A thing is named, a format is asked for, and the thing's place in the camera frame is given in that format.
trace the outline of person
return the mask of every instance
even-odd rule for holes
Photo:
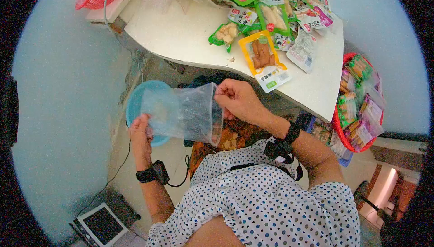
[[[309,176],[303,190],[293,179],[296,160],[264,155],[269,141],[285,140],[291,123],[268,111],[245,81],[225,79],[217,91],[225,119],[237,117],[273,137],[206,156],[176,207],[157,180],[141,183],[152,218],[147,246],[359,246],[358,212],[334,153],[296,130],[291,152]],[[142,114],[129,129],[137,171],[152,165],[148,120]]]

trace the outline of light blue wall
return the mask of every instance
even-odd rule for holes
[[[329,0],[344,22],[344,52],[360,52],[379,70],[386,131],[428,133],[430,105],[424,60],[398,0]]]
[[[120,47],[76,12],[75,0],[39,0],[14,59],[19,131],[14,163],[24,196],[53,242],[71,236],[76,203],[107,182],[108,114],[125,87],[111,62]]]

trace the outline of blue plastic basin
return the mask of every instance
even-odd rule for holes
[[[151,92],[157,95],[158,93],[167,90],[171,90],[170,86],[160,80],[148,80],[137,86],[131,93],[130,98],[128,99],[126,110],[126,119],[128,126],[130,126],[134,119],[136,119],[140,115],[140,109],[142,108],[142,96],[145,91],[147,91],[147,93]],[[151,142],[151,146],[156,147],[163,145],[169,139],[170,137],[167,136],[155,135],[154,139]]]

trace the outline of polka dot shirt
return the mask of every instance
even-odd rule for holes
[[[303,190],[293,164],[263,154],[267,140],[210,154],[165,223],[149,230],[147,246],[182,246],[204,223],[223,216],[249,246],[359,246],[360,224],[353,194],[338,182]],[[230,171],[240,164],[258,165]],[[285,167],[291,176],[274,167]]]

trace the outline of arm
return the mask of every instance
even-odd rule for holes
[[[267,110],[247,82],[226,79],[219,88],[215,99],[225,109],[225,118],[231,119],[235,116],[267,130],[276,138],[285,138],[291,126],[290,122]],[[292,148],[295,156],[307,169],[309,187],[328,181],[343,182],[336,156],[321,141],[301,131]]]
[[[147,134],[149,116],[142,114],[132,123],[129,134],[137,171],[151,167],[151,141],[153,136]],[[174,211],[173,203],[164,186],[154,180],[140,183],[144,201],[151,215],[152,223],[166,222]]]

